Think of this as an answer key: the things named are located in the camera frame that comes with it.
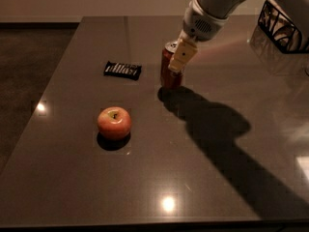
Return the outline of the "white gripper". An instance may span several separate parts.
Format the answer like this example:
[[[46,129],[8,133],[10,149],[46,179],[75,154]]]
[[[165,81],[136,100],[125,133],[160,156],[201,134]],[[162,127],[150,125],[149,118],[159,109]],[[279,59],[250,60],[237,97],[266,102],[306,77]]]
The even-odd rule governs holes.
[[[183,16],[183,29],[168,69],[179,73],[197,53],[197,42],[211,40],[228,20],[223,4],[212,0],[191,0]]]

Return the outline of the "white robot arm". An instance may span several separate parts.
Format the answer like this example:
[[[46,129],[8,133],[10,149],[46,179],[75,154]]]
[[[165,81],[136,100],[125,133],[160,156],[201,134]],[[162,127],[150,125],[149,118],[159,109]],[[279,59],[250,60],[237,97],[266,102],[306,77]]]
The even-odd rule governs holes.
[[[253,0],[191,0],[168,69],[183,72],[197,53],[197,44],[211,40],[234,11]],[[309,0],[266,0],[259,24],[283,53],[306,53],[309,43]]]

